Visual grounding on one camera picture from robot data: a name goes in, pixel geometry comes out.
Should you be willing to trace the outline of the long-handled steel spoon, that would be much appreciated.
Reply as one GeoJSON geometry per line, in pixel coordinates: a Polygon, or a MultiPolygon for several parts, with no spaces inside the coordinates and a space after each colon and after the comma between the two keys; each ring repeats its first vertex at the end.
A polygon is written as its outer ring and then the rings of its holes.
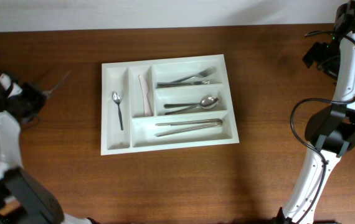
{"type": "Polygon", "coordinates": [[[71,71],[69,70],[56,84],[53,88],[51,88],[50,90],[46,90],[43,91],[44,96],[49,99],[52,95],[52,93],[58,89],[59,86],[61,86],[61,84],[63,84],[63,82],[67,79],[67,77],[70,75],[71,71]]]}

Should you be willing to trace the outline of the small steel teaspoon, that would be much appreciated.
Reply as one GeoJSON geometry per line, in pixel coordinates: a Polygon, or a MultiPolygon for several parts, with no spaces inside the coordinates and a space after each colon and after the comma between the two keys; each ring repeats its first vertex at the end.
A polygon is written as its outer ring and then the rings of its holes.
{"type": "Polygon", "coordinates": [[[124,130],[124,125],[123,125],[123,117],[122,117],[121,107],[120,107],[120,104],[121,104],[121,101],[122,101],[122,97],[121,97],[121,95],[119,93],[117,93],[116,91],[113,91],[112,92],[112,100],[117,105],[120,129],[123,131],[124,130]]]}

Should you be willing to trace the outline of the white plastic knife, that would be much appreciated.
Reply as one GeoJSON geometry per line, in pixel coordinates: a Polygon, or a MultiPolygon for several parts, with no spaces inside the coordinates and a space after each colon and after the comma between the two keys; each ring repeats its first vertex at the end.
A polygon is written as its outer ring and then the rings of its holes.
{"type": "Polygon", "coordinates": [[[147,82],[142,75],[138,75],[140,85],[141,85],[141,91],[142,91],[142,96],[143,96],[143,106],[144,106],[144,115],[145,116],[152,116],[153,112],[149,103],[149,98],[148,98],[148,85],[147,82]]]}

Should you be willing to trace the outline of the steel fork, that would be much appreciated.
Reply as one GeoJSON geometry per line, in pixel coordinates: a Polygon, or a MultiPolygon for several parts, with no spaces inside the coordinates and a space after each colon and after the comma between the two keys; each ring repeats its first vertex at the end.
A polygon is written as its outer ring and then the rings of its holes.
{"type": "Polygon", "coordinates": [[[217,67],[215,67],[215,66],[209,67],[209,68],[207,68],[207,69],[205,69],[205,70],[203,70],[203,71],[201,71],[199,73],[196,73],[196,74],[193,74],[193,75],[189,75],[189,76],[174,80],[174,81],[172,81],[172,83],[180,83],[180,82],[186,81],[186,80],[191,79],[191,78],[205,78],[205,77],[208,77],[208,76],[212,75],[216,71],[217,71],[217,67]]]}
{"type": "Polygon", "coordinates": [[[196,81],[196,82],[157,82],[158,88],[169,88],[177,86],[193,86],[193,85],[208,85],[211,84],[211,81],[196,81]]]}

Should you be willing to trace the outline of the steel spoon pointing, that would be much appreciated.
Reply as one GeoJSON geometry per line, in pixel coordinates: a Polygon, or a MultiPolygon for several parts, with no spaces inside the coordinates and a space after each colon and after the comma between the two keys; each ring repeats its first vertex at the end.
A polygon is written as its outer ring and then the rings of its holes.
{"type": "Polygon", "coordinates": [[[211,108],[218,104],[218,101],[219,99],[217,96],[206,95],[198,103],[164,104],[163,106],[166,109],[178,108],[183,106],[199,106],[201,108],[211,108]]]}

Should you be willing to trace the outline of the steel kitchen tongs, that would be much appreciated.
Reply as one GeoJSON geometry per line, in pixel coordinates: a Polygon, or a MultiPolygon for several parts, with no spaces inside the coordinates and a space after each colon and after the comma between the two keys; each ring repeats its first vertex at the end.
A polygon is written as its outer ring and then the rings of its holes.
{"type": "Polygon", "coordinates": [[[169,131],[157,133],[157,134],[155,134],[155,136],[159,138],[159,137],[170,136],[170,135],[174,135],[174,134],[186,133],[186,132],[190,132],[190,131],[197,131],[200,129],[219,127],[219,126],[222,126],[223,123],[224,123],[224,121],[219,118],[202,119],[202,120],[194,120],[194,121],[180,121],[180,122],[173,122],[173,123],[156,123],[155,126],[158,126],[158,127],[163,127],[163,126],[180,127],[180,126],[183,126],[183,128],[171,129],[169,131]]]}

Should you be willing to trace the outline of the steel spoon pointing down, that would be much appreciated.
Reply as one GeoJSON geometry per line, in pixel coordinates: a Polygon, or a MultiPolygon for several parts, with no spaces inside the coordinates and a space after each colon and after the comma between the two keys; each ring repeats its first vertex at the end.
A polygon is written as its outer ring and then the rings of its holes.
{"type": "Polygon", "coordinates": [[[186,108],[180,109],[180,110],[166,112],[164,115],[177,114],[177,113],[181,113],[183,111],[191,110],[191,109],[194,109],[194,108],[197,108],[197,107],[199,107],[199,106],[192,105],[192,106],[188,106],[186,108]]]}

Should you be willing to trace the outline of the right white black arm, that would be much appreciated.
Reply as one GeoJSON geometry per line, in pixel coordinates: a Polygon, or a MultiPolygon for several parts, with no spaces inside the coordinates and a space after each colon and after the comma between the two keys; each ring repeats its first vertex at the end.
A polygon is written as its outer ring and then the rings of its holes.
{"type": "Polygon", "coordinates": [[[315,43],[303,57],[307,67],[336,80],[332,100],[314,98],[327,107],[307,122],[305,136],[294,136],[306,146],[306,157],[293,193],[272,223],[314,223],[322,191],[341,158],[355,147],[355,1],[340,5],[331,42],[315,43]]]}

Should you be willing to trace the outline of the left black arm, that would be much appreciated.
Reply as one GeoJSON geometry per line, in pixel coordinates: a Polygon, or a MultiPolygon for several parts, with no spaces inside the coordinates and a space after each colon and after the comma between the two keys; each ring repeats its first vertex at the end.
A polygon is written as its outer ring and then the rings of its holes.
{"type": "Polygon", "coordinates": [[[50,95],[0,70],[0,223],[95,223],[65,213],[55,196],[24,170],[21,126],[38,116],[50,95]]]}

